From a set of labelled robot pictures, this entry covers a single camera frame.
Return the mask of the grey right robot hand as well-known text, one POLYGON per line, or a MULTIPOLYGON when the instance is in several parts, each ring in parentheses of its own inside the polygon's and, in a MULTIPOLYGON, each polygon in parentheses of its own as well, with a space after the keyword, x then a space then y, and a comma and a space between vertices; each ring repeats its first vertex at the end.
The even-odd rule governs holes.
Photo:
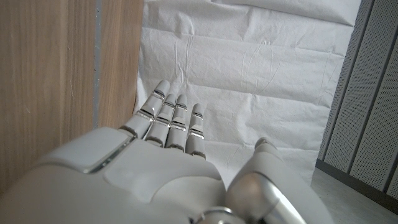
POLYGON ((118 129, 43 156, 1 197, 2 223, 331 223, 327 207, 260 138, 229 185, 206 159, 204 107, 161 81, 118 129))

